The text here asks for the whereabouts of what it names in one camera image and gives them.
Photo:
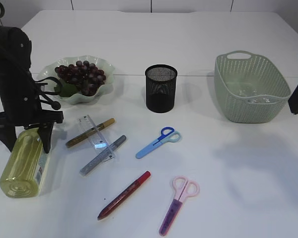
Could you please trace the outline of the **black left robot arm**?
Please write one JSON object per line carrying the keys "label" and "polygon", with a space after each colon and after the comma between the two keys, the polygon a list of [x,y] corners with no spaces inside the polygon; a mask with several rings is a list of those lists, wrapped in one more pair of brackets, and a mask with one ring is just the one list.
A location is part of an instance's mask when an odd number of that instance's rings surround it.
{"label": "black left robot arm", "polygon": [[[5,8],[0,2],[0,18]],[[17,27],[0,25],[0,141],[11,151],[16,143],[15,128],[37,128],[43,149],[49,153],[55,123],[62,123],[61,104],[50,99],[56,92],[45,92],[44,79],[35,81],[30,72],[32,42]]]}

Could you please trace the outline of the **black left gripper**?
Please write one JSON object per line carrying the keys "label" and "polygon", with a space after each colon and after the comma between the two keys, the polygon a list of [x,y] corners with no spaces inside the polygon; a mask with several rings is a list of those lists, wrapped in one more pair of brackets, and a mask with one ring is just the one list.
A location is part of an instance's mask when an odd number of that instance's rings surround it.
{"label": "black left gripper", "polygon": [[[15,126],[41,127],[37,132],[45,153],[51,149],[54,123],[62,123],[64,115],[60,103],[49,99],[28,71],[23,73],[0,72],[0,141],[11,152],[16,142]],[[44,110],[41,104],[50,104],[57,111]]]}

